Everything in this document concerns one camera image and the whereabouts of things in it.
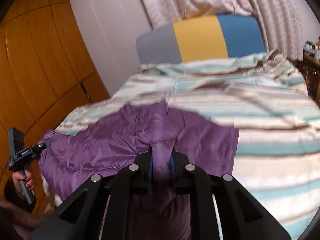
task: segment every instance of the black device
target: black device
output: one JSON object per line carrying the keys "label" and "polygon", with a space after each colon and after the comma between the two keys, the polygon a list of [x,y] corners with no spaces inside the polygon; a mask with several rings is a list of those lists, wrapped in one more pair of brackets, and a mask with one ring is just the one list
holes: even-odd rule
{"label": "black device", "polygon": [[[8,131],[8,143],[11,156],[8,161],[8,168],[12,172],[20,171],[23,175],[28,174],[30,163],[36,160],[42,150],[46,149],[51,144],[49,140],[46,140],[35,146],[24,148],[24,135],[14,127]],[[35,202],[35,193],[33,190],[27,188],[27,182],[25,180],[20,180],[20,184],[28,204],[30,205]]]}
{"label": "black device", "polygon": [[[100,230],[102,240],[128,239],[130,200],[152,190],[152,170],[150,147],[114,176],[92,175],[32,232],[29,240],[98,240]],[[220,235],[224,240],[291,239],[232,175],[209,175],[174,149],[170,172],[175,193],[190,195],[192,240],[218,240]]]}

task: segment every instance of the jacket sleeve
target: jacket sleeve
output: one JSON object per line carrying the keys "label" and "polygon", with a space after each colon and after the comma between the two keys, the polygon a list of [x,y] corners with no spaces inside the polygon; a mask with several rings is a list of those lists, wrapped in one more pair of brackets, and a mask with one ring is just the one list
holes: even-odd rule
{"label": "jacket sleeve", "polygon": [[15,204],[16,206],[24,209],[27,212],[32,212],[36,205],[36,201],[29,205],[26,198],[16,192],[11,178],[8,179],[7,183],[4,186],[4,197],[7,201]]}

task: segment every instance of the bed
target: bed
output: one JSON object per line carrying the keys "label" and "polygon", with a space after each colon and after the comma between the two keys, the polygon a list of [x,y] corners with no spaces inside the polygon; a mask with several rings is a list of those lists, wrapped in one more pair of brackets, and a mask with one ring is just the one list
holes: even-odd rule
{"label": "bed", "polygon": [[[220,28],[208,31],[205,26],[215,21]],[[232,15],[151,31],[137,40],[140,71],[110,100],[75,109],[56,131],[76,135],[127,103],[164,98],[169,107],[234,125],[239,141],[233,175],[297,239],[320,206],[320,111],[297,68],[278,51],[264,51],[259,31],[253,18]],[[221,32],[232,39],[219,39]],[[247,39],[252,33],[255,39]],[[225,50],[208,49],[212,41]]]}

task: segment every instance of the multicolored headboard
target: multicolored headboard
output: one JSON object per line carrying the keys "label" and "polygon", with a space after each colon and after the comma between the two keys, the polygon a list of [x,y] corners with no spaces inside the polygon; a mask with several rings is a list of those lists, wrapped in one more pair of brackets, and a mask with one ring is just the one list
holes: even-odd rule
{"label": "multicolored headboard", "polygon": [[141,64],[243,57],[265,52],[258,22],[250,16],[205,16],[175,22],[139,37]]}

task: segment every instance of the white cloth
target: white cloth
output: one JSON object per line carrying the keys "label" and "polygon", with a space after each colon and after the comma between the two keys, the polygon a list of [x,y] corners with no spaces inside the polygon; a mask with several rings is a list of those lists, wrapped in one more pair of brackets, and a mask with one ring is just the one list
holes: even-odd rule
{"label": "white cloth", "polygon": [[293,0],[143,0],[154,28],[202,15],[230,13],[257,18],[267,51],[279,48],[302,59],[300,18]]}

